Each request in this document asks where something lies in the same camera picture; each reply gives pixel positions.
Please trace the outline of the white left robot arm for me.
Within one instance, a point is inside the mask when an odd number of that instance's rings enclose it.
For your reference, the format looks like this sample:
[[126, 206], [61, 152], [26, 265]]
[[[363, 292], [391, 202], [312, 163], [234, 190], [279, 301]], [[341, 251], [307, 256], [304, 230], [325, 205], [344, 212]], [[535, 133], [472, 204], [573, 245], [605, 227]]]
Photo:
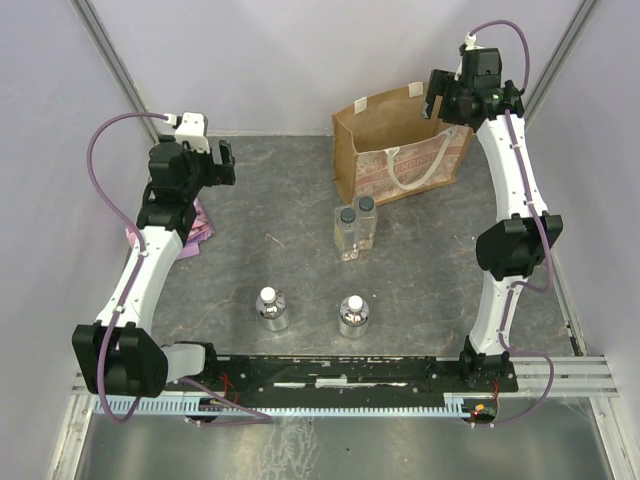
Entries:
[[90, 325], [79, 325], [72, 346], [93, 394], [156, 398], [186, 377], [199, 390], [215, 387], [221, 368], [212, 343], [159, 346], [151, 325], [167, 275], [196, 219], [204, 187], [236, 181], [231, 144], [218, 143], [221, 160], [187, 143], [163, 138], [149, 152], [150, 181], [136, 219], [135, 243], [110, 300]]

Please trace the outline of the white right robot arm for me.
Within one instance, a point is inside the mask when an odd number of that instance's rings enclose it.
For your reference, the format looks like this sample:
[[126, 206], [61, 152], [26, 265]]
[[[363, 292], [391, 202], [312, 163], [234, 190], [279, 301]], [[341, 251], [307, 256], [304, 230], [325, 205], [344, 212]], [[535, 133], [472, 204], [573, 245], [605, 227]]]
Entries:
[[432, 392], [514, 392], [515, 369], [509, 334], [518, 298], [562, 233], [537, 189], [525, 141], [520, 90], [502, 78], [496, 48], [463, 46], [458, 71], [433, 70], [425, 117], [469, 127], [488, 161], [496, 199], [496, 222], [476, 240], [476, 260], [484, 273], [474, 326], [456, 360], [429, 358], [426, 380]]

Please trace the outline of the brown canvas tote bag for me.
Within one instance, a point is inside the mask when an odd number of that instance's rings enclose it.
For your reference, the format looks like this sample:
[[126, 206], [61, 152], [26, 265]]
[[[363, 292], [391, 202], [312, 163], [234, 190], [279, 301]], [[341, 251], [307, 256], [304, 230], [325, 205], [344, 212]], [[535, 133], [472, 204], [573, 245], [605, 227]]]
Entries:
[[383, 205], [455, 182], [473, 132], [424, 118], [427, 87], [365, 96], [331, 116], [333, 180], [345, 204], [368, 195]]

